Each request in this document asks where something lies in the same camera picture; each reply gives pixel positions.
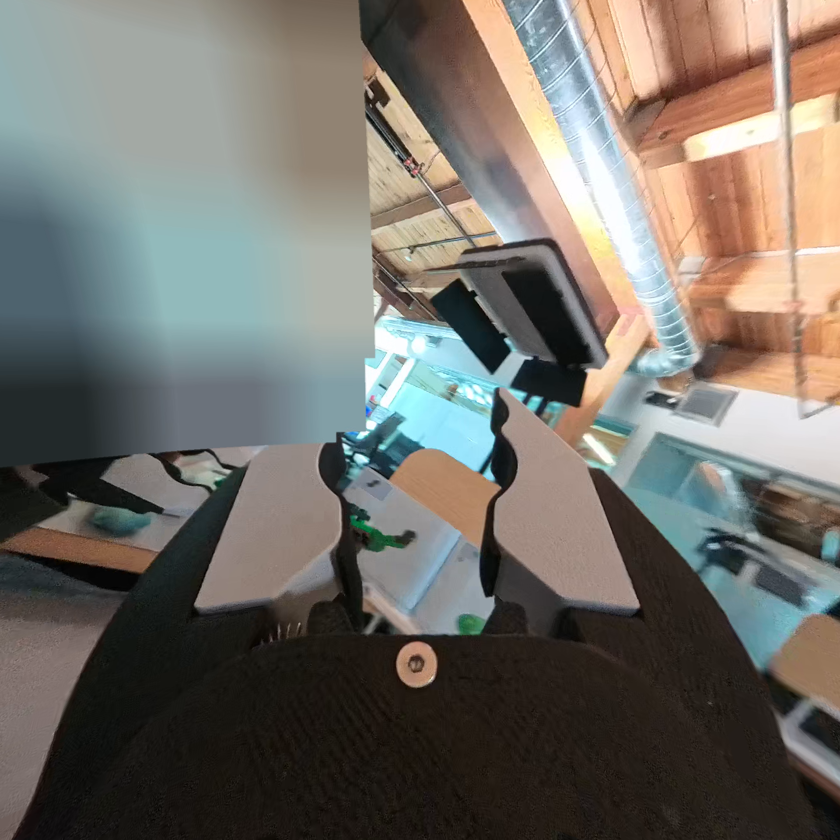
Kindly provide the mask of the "instruction booklet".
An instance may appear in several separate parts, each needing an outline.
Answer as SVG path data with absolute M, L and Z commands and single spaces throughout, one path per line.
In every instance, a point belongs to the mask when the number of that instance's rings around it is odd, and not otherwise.
M 343 498 L 366 592 L 413 632 L 432 634 L 421 604 L 458 547 L 459 532 L 370 467 L 355 472 Z

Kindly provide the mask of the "metal sprinkler pipe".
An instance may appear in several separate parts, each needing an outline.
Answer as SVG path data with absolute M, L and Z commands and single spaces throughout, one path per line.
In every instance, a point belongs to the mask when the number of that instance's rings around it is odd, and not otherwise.
M 430 247 L 497 238 L 476 199 L 393 85 L 379 72 L 364 81 L 369 141 L 371 233 L 439 222 Z

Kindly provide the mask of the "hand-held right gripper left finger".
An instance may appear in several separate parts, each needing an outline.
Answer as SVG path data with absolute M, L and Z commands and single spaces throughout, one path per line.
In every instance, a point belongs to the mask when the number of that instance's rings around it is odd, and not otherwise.
M 340 441 L 263 448 L 251 459 L 194 607 L 199 615 L 263 608 L 284 634 L 319 602 L 364 619 L 358 550 L 339 484 Z

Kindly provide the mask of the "hanging metal rod frame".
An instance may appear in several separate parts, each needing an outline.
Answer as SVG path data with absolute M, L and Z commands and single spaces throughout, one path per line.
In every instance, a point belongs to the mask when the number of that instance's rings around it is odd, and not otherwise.
M 787 271 L 789 299 L 787 315 L 791 334 L 791 361 L 796 413 L 804 421 L 817 417 L 838 405 L 838 396 L 827 401 L 812 399 L 808 391 L 808 365 L 803 352 L 805 318 L 797 263 L 798 227 L 795 211 L 795 168 L 793 98 L 791 72 L 789 8 L 786 1 L 771 2 L 771 65 L 773 109 L 778 120 L 778 152 L 780 158 L 780 200 L 784 226 L 783 255 Z

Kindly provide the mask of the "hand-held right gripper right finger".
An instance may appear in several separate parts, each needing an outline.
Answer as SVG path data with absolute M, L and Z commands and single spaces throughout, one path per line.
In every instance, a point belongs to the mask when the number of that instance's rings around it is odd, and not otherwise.
M 493 397 L 484 594 L 528 615 L 634 615 L 640 602 L 585 460 L 508 389 Z

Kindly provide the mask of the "grey light panel black flaps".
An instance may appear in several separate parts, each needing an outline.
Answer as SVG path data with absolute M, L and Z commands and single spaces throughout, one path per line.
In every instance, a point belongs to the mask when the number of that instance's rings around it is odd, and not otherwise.
M 469 248 L 454 271 L 431 302 L 486 370 L 498 373 L 517 352 L 514 390 L 580 407 L 587 375 L 607 362 L 617 312 L 609 307 L 599 325 L 561 248 L 548 238 Z

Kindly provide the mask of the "silver ventilation duct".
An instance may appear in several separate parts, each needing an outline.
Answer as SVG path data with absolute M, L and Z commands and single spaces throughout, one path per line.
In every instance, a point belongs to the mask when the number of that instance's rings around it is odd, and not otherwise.
M 631 371 L 648 379 L 690 371 L 700 346 L 655 238 L 599 71 L 571 2 L 503 3 L 616 257 L 653 324 L 658 346 Z

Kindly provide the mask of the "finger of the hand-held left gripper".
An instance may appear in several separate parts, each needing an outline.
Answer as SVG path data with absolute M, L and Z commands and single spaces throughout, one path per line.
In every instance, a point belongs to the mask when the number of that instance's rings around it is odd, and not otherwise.
M 151 455 L 115 459 L 105 470 L 105 481 L 163 511 L 173 512 L 181 507 L 181 486 Z
M 183 487 L 215 491 L 253 458 L 252 448 L 203 448 L 164 452 L 164 471 Z

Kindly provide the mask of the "white vent grille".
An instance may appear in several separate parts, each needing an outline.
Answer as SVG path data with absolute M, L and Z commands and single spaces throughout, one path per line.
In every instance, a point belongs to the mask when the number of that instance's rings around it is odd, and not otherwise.
M 695 381 L 675 405 L 674 414 L 694 423 L 719 427 L 739 396 L 739 389 Z

